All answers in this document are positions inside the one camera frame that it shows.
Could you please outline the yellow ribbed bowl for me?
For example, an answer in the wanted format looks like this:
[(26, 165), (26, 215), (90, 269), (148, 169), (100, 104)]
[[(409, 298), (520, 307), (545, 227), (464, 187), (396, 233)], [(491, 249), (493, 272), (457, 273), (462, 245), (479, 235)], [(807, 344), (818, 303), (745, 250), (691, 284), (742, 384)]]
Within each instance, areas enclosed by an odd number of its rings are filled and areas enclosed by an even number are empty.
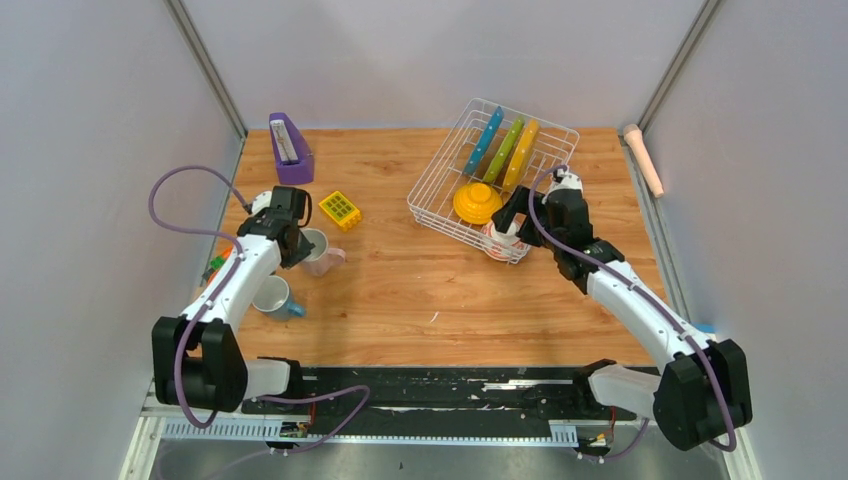
[(503, 207), (500, 194), (490, 185), (472, 182), (460, 187), (452, 199), (458, 217), (472, 225), (485, 225)]

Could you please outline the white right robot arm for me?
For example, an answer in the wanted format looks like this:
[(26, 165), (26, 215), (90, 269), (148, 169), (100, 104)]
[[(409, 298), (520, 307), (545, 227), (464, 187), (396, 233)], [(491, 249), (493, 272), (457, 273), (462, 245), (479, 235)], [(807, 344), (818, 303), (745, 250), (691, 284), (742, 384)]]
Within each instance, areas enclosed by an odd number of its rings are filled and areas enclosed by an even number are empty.
[(675, 448), (738, 446), (753, 417), (747, 359), (732, 340), (716, 341), (665, 304), (625, 256), (594, 233), (581, 180), (559, 168), (545, 193), (519, 186), (492, 216), (505, 234), (516, 215), (520, 242), (548, 249), (559, 273), (610, 312), (654, 361), (654, 374), (603, 359), (579, 370), (571, 403), (584, 417), (608, 407), (654, 422)]

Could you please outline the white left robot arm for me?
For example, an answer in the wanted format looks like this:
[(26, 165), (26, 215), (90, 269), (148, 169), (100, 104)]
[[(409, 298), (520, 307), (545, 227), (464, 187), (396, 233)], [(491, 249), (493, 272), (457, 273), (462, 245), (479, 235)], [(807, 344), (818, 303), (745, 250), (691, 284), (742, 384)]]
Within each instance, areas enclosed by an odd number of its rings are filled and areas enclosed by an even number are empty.
[(204, 292), (180, 315), (161, 317), (152, 330), (154, 391), (162, 404), (233, 412), (266, 396), (283, 413), (298, 411), (306, 386), (291, 376), (293, 360), (246, 361), (236, 333), (262, 284), (279, 268), (309, 256), (301, 232), (312, 199), (300, 188), (276, 186), (269, 203), (239, 226), (233, 250)]

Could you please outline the pink mug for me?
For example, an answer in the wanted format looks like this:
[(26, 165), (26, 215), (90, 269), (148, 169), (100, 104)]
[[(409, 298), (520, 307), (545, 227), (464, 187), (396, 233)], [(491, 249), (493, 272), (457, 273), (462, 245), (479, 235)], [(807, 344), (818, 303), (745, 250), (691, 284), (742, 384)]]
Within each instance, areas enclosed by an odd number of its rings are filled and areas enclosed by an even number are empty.
[(313, 245), (310, 254), (299, 263), (303, 271), (312, 276), (321, 277), (346, 262), (346, 252), (343, 249), (331, 247), (327, 235), (322, 230), (304, 228), (301, 232)]

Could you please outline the white orange patterned bowl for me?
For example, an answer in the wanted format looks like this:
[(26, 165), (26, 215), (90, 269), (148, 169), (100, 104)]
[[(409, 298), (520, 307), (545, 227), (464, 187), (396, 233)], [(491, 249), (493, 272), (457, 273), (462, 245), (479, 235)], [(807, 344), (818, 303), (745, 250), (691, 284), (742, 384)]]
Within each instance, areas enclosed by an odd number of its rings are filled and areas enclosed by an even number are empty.
[(530, 246), (523, 243), (518, 237), (520, 223), (516, 220), (511, 222), (506, 233), (495, 229), (494, 223), (489, 221), (484, 225), (480, 233), (483, 236), (483, 252), (491, 259), (516, 264), (528, 253)]

